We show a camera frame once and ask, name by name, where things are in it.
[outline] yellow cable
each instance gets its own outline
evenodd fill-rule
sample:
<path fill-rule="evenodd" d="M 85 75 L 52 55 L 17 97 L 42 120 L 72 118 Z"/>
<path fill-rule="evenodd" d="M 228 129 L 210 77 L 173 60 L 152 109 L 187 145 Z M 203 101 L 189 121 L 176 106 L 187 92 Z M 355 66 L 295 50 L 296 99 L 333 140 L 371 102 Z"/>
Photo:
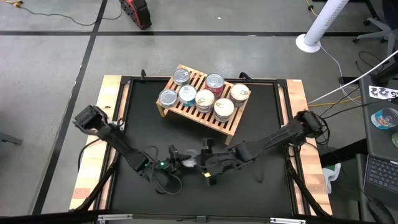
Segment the yellow cable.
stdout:
<path fill-rule="evenodd" d="M 0 1 L 12 4 L 15 7 L 20 7 L 24 3 L 23 1 L 7 1 L 7 0 L 0 0 Z"/>
<path fill-rule="evenodd" d="M 356 99 L 358 99 L 358 98 L 360 98 L 360 97 L 361 97 L 361 96 L 354 97 L 353 100 L 356 100 Z M 343 100 L 343 101 L 339 102 L 338 104 L 340 104 L 340 103 L 347 103 L 347 102 L 350 102 L 350 101 L 351 101 L 351 100 Z M 328 105 L 334 105 L 334 104 L 336 104 L 336 103 L 320 103 L 320 104 L 318 104 L 318 105 L 309 105 L 308 107 L 328 106 Z"/>
<path fill-rule="evenodd" d="M 310 8 L 310 9 L 311 9 L 312 14 L 318 16 L 318 14 L 316 14 L 315 11 L 312 8 Z"/>

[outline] red can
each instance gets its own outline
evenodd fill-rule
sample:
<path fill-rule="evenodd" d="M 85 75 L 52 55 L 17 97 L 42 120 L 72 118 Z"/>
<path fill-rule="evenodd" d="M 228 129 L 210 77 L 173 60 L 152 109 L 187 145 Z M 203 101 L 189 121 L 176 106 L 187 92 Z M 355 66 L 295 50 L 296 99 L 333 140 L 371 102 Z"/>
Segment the red can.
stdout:
<path fill-rule="evenodd" d="M 221 97 L 224 88 L 224 78 L 217 74 L 212 73 L 206 77 L 206 87 L 207 90 L 210 90 L 214 93 L 216 99 Z"/>

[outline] can lid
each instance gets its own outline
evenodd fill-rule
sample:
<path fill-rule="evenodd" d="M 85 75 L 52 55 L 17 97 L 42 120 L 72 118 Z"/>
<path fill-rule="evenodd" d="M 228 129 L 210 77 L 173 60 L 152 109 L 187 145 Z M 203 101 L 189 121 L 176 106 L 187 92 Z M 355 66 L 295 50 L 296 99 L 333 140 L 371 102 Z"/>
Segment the can lid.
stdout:
<path fill-rule="evenodd" d="M 186 82 L 189 80 L 189 76 L 189 71 L 183 68 L 177 69 L 173 74 L 173 78 L 176 82 Z"/>
<path fill-rule="evenodd" d="M 197 94 L 197 89 L 193 87 L 192 85 L 185 85 L 181 86 L 180 91 L 178 92 L 180 95 L 180 98 L 184 101 L 191 101 L 195 99 L 195 96 Z"/>
<path fill-rule="evenodd" d="M 398 124 L 398 111 L 394 108 L 383 108 L 382 116 L 387 122 L 391 124 Z"/>
<path fill-rule="evenodd" d="M 246 100 L 249 97 L 249 88 L 243 84 L 235 84 L 231 88 L 231 96 L 236 100 Z"/>
<path fill-rule="evenodd" d="M 196 103 L 200 106 L 210 106 L 214 103 L 214 99 L 214 93 L 210 90 L 200 90 L 195 97 Z"/>
<path fill-rule="evenodd" d="M 160 102 L 165 105 L 173 105 L 177 100 L 177 93 L 174 90 L 163 90 L 159 93 Z"/>
<path fill-rule="evenodd" d="M 221 98 L 214 104 L 214 110 L 220 116 L 229 116 L 234 112 L 234 104 L 229 99 Z"/>
<path fill-rule="evenodd" d="M 206 77 L 206 84 L 213 88 L 219 88 L 224 85 L 224 78 L 217 73 L 212 73 Z"/>

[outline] blue can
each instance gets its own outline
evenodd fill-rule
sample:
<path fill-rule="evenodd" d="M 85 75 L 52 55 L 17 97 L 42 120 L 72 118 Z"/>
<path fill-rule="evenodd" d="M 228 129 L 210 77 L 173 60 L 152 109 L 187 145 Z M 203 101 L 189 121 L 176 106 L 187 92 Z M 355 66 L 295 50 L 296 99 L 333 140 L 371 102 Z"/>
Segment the blue can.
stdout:
<path fill-rule="evenodd" d="M 387 130 L 398 124 L 398 111 L 383 108 L 371 116 L 371 121 L 378 129 Z"/>
<path fill-rule="evenodd" d="M 192 85 L 181 86 L 181 89 L 178 92 L 178 98 L 184 106 L 195 105 L 196 95 L 197 89 L 195 89 L 195 87 L 193 87 Z"/>

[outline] chair leg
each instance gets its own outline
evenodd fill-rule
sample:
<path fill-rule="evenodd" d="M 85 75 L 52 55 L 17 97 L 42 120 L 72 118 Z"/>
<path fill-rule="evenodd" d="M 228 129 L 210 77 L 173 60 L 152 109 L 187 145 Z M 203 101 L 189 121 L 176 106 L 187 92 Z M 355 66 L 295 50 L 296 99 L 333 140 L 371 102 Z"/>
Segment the chair leg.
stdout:
<path fill-rule="evenodd" d="M 374 32 L 374 33 L 371 33 L 371 34 L 359 35 L 359 36 L 356 37 L 356 39 L 385 37 L 385 36 L 387 36 L 390 33 L 391 33 L 391 31 Z"/>
<path fill-rule="evenodd" d="M 394 50 L 396 38 L 397 38 L 397 36 L 394 33 L 391 33 L 390 35 L 388 35 L 387 57 L 390 56 L 392 54 L 392 51 Z"/>
<path fill-rule="evenodd" d="M 368 21 L 370 21 L 371 23 L 373 23 L 374 25 L 376 25 L 378 28 L 380 28 L 383 31 L 391 30 L 391 28 L 387 24 L 380 22 L 377 19 L 369 18 Z"/>

